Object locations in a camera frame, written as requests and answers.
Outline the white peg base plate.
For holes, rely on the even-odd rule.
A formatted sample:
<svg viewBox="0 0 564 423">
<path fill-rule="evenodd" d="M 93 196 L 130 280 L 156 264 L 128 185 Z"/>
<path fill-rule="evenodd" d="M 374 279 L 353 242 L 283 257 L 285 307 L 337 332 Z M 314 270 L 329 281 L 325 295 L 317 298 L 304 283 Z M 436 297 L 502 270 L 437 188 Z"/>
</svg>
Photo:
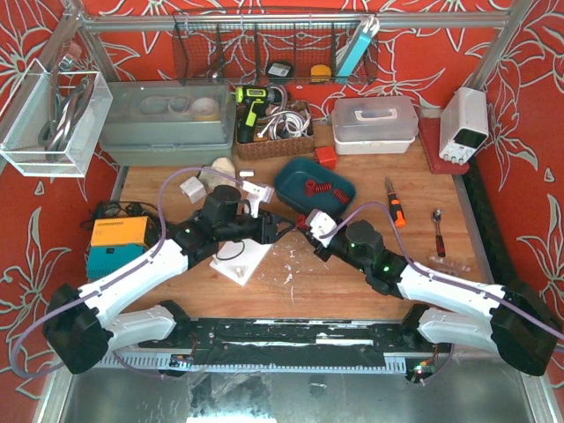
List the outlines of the white peg base plate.
<svg viewBox="0 0 564 423">
<path fill-rule="evenodd" d="M 210 267 L 239 286 L 245 286 L 272 244 L 260 244 L 251 239 L 227 241 L 212 256 Z"/>
</svg>

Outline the beige work glove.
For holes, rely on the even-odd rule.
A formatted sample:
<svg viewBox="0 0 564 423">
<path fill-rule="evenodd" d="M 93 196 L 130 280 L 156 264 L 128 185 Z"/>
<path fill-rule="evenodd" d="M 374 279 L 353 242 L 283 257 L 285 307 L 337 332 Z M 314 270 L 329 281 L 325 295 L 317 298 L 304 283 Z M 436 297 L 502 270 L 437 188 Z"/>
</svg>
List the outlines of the beige work glove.
<svg viewBox="0 0 564 423">
<path fill-rule="evenodd" d="M 215 159 L 212 164 L 206 167 L 206 171 L 198 174 L 197 179 L 211 193 L 219 185 L 226 185 L 236 188 L 235 166 L 228 157 Z"/>
</svg>

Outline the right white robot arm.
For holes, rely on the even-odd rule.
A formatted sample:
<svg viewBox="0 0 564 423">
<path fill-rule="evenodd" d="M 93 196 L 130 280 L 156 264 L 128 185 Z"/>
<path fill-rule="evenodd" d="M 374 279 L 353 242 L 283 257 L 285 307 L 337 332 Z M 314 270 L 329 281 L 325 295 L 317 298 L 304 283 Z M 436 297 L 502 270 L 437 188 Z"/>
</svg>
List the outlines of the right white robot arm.
<svg viewBox="0 0 564 423">
<path fill-rule="evenodd" d="M 484 284 L 435 271 L 387 249 L 366 220 L 338 224 L 314 210 L 297 227 L 322 260 L 336 256 L 376 292 L 414 301 L 404 319 L 408 342 L 468 345 L 527 375 L 545 373 L 562 325 L 524 282 Z"/>
</svg>

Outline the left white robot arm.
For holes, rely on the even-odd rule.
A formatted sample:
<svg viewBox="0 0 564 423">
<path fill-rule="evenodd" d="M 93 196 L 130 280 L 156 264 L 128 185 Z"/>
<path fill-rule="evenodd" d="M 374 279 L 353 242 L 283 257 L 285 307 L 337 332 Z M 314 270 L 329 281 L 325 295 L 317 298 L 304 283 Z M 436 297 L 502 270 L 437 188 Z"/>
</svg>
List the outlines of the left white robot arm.
<svg viewBox="0 0 564 423">
<path fill-rule="evenodd" d="M 127 307 L 161 283 L 191 270 L 219 252 L 222 242 L 279 241 L 295 225 L 244 199 L 238 189 L 219 185 L 201 209 L 165 230 L 143 255 L 94 282 L 64 284 L 52 294 L 42 334 L 74 375 L 128 345 L 168 338 L 186 314 L 173 301 L 141 312 Z"/>
</svg>

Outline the teal plastic tray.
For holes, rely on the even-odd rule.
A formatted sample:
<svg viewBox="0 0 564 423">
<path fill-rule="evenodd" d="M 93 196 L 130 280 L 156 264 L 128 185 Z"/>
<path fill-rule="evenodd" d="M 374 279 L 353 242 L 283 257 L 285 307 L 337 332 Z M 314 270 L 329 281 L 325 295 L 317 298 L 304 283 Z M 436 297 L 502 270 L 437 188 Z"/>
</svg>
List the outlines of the teal plastic tray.
<svg viewBox="0 0 564 423">
<path fill-rule="evenodd" d="M 355 186 L 343 176 L 313 160 L 295 158 L 274 179 L 278 199 L 298 213 L 314 209 L 340 217 L 356 196 Z"/>
</svg>

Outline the red cube block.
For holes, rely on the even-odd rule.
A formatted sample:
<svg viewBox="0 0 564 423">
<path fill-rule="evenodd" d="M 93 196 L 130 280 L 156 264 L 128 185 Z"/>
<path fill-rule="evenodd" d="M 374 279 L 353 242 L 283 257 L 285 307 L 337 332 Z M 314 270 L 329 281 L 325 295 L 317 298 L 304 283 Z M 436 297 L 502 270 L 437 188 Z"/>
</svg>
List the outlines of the red cube block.
<svg viewBox="0 0 564 423">
<path fill-rule="evenodd" d="M 316 147 L 315 160 L 322 167 L 334 170 L 337 165 L 338 156 L 332 146 Z"/>
</svg>

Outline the orange electronic box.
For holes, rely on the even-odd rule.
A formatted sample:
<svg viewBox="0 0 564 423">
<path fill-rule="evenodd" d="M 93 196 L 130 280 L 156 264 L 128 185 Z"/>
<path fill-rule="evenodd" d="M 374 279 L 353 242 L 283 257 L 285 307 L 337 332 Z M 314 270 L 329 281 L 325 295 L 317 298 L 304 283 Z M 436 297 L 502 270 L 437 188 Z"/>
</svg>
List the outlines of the orange electronic box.
<svg viewBox="0 0 564 423">
<path fill-rule="evenodd" d="M 90 244 L 92 247 L 145 245 L 148 222 L 146 216 L 97 219 L 93 225 Z"/>
</svg>

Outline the grey plastic storage box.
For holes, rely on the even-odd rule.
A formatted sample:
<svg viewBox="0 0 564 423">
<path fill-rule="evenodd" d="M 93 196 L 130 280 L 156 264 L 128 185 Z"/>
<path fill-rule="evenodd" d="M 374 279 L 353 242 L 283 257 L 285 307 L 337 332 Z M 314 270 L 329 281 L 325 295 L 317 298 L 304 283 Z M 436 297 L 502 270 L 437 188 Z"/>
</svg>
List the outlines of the grey plastic storage box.
<svg viewBox="0 0 564 423">
<path fill-rule="evenodd" d="M 210 165 L 232 156 L 236 104 L 226 85 L 113 82 L 100 148 L 116 163 Z"/>
</svg>

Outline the black round tape case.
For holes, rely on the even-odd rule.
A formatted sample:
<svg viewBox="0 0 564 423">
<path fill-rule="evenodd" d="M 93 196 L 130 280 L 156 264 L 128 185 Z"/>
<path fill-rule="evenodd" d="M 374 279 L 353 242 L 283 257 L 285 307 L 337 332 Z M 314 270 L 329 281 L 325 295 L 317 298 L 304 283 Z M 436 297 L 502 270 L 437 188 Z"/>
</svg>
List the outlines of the black round tape case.
<svg viewBox="0 0 564 423">
<path fill-rule="evenodd" d="M 265 76 L 273 84 L 286 84 L 293 79 L 294 67 L 285 61 L 271 62 L 267 65 Z"/>
</svg>

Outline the white power supply unit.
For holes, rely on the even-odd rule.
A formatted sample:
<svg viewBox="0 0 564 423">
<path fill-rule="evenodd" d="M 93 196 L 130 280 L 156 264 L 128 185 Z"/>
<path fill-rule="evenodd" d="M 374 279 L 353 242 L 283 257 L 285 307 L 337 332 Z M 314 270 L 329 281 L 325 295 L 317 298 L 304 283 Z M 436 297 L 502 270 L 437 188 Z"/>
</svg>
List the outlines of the white power supply unit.
<svg viewBox="0 0 564 423">
<path fill-rule="evenodd" d="M 488 135 L 486 94 L 460 87 L 441 114 L 439 157 L 462 166 Z"/>
</svg>

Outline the teal white book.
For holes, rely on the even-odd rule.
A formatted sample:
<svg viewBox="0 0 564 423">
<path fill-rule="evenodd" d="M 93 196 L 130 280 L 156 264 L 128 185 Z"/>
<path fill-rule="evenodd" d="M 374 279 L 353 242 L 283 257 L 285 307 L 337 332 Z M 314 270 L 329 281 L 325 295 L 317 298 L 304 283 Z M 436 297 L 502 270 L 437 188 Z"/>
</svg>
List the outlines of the teal white book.
<svg viewBox="0 0 564 423">
<path fill-rule="evenodd" d="M 380 20 L 375 15 L 360 19 L 351 39 L 336 53 L 335 80 L 338 83 L 344 84 L 352 75 L 380 27 Z"/>
</svg>

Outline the red handled ratchet wrench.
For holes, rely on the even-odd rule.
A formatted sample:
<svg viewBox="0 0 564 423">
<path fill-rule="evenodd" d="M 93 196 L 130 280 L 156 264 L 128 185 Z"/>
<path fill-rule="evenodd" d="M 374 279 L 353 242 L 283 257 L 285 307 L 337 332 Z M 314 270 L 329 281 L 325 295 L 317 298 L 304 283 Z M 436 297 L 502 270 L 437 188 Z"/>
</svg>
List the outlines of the red handled ratchet wrench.
<svg viewBox="0 0 564 423">
<path fill-rule="evenodd" d="M 432 221 L 434 223 L 434 229 L 435 229 L 435 246 L 436 246 L 437 255 L 438 257 L 445 257 L 446 249 L 441 232 L 442 211 L 440 209 L 435 209 L 432 212 Z"/>
</svg>

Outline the white plastic handled case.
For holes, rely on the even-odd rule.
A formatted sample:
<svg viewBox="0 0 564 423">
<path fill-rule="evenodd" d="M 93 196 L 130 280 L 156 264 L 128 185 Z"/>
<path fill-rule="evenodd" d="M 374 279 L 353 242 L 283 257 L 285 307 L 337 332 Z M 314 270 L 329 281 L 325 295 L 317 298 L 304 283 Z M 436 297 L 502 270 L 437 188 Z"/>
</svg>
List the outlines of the white plastic handled case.
<svg viewBox="0 0 564 423">
<path fill-rule="evenodd" d="M 405 153 L 419 134 L 419 118 L 410 98 L 344 98 L 331 112 L 338 155 Z"/>
</svg>

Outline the green black cordless drill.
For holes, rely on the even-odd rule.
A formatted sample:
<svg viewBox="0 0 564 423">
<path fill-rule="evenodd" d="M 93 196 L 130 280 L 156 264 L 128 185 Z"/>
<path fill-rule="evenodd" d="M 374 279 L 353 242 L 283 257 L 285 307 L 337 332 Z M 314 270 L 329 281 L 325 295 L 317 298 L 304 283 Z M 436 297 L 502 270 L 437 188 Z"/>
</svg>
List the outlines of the green black cordless drill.
<svg viewBox="0 0 564 423">
<path fill-rule="evenodd" d="M 237 128 L 239 144 L 253 141 L 257 120 L 265 117 L 266 109 L 270 104 L 279 104 L 282 96 L 282 92 L 277 87 L 239 85 L 235 88 L 235 101 L 244 106 Z"/>
</svg>

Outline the clear acrylic wall bin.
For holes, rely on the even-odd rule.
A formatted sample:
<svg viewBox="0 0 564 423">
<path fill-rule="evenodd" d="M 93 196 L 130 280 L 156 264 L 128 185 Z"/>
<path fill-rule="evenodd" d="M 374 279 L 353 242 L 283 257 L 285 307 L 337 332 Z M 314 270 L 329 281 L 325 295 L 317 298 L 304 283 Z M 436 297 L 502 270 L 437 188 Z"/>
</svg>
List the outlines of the clear acrylic wall bin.
<svg viewBox="0 0 564 423">
<path fill-rule="evenodd" d="M 27 177 L 84 178 L 112 101 L 100 72 L 33 60 L 1 110 L 1 157 Z"/>
</svg>

